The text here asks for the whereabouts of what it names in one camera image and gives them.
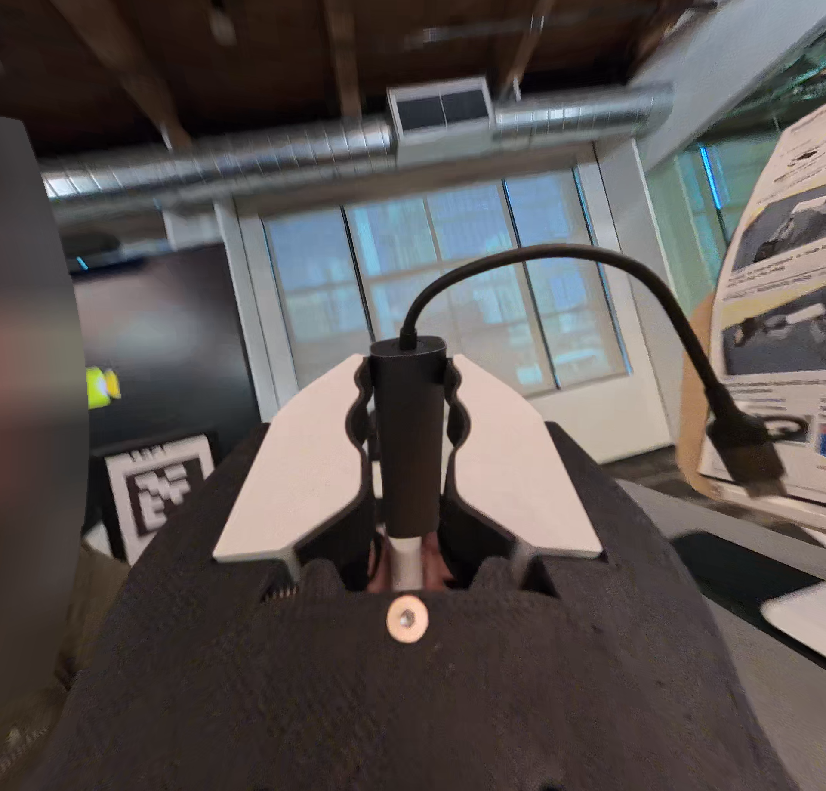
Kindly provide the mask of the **ceiling vent grille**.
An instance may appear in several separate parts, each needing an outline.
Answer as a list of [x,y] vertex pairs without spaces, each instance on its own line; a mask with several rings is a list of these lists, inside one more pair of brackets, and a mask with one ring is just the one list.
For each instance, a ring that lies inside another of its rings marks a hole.
[[496,124],[483,75],[390,87],[387,104],[400,167],[482,156]]

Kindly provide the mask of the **dark flat slab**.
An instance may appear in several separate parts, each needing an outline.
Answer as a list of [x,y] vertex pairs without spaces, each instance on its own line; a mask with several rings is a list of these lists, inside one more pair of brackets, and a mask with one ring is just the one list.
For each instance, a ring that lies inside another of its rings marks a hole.
[[754,599],[777,597],[824,581],[704,531],[679,536],[671,544],[695,579]]

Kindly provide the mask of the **window with white blinds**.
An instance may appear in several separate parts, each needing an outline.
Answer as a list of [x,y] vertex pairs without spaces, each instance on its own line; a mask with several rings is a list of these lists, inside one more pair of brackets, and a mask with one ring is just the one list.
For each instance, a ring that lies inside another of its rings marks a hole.
[[[418,293],[471,260],[545,243],[593,243],[576,170],[335,206],[263,224],[304,388],[398,335]],[[629,372],[604,269],[535,260],[476,276],[422,312],[443,338],[526,397]]]

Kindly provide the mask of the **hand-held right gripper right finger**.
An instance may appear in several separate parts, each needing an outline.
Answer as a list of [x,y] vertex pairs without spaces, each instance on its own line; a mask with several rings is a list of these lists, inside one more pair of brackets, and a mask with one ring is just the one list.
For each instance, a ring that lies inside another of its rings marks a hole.
[[517,577],[535,559],[597,559],[604,548],[539,412],[465,355],[445,375],[450,444],[443,555],[457,579],[491,557]]

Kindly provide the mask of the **person's left hand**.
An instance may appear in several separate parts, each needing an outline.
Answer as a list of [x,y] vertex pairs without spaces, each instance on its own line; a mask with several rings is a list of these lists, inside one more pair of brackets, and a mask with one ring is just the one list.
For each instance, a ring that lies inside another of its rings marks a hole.
[[[369,550],[367,563],[366,592],[382,593],[393,590],[391,581],[391,558],[387,537],[376,532]],[[449,589],[453,575],[442,558],[438,537],[435,532],[423,537],[419,551],[422,585],[418,590],[444,592]]]

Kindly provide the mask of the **printed instruction poster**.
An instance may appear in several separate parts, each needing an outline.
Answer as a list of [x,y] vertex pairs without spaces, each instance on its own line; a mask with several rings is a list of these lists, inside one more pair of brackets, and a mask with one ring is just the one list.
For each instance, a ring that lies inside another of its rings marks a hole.
[[825,107],[790,125],[729,244],[710,360],[733,401],[778,436],[788,497],[824,506]]

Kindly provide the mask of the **silver spiral air duct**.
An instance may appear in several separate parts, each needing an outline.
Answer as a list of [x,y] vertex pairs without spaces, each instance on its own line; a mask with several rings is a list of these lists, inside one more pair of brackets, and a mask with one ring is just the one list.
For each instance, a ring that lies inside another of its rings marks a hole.
[[391,110],[207,137],[187,151],[145,145],[58,157],[43,162],[40,175],[58,221],[71,224],[502,151],[645,135],[668,119],[674,97],[672,83],[531,94],[496,105],[488,118],[410,133]]

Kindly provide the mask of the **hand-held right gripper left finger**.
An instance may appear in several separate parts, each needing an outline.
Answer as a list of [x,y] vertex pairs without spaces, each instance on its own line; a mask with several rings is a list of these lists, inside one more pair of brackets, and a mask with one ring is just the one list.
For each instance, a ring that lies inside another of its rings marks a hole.
[[375,533],[373,470],[364,449],[372,384],[351,355],[275,415],[212,557],[277,560],[294,580],[314,559],[365,579]]

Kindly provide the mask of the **large black wall screen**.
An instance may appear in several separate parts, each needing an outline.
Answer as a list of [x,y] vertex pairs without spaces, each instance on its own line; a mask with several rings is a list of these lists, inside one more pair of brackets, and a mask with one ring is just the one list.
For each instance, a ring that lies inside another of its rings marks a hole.
[[260,423],[231,271],[211,245],[77,272],[86,365],[120,397],[89,414],[91,449],[205,434],[226,457]]

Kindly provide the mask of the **framed marker sign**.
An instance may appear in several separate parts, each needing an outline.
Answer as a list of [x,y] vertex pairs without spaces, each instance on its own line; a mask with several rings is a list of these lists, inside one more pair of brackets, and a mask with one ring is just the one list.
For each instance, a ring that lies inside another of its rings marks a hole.
[[215,468],[213,433],[175,433],[107,447],[96,457],[114,555],[134,565]]

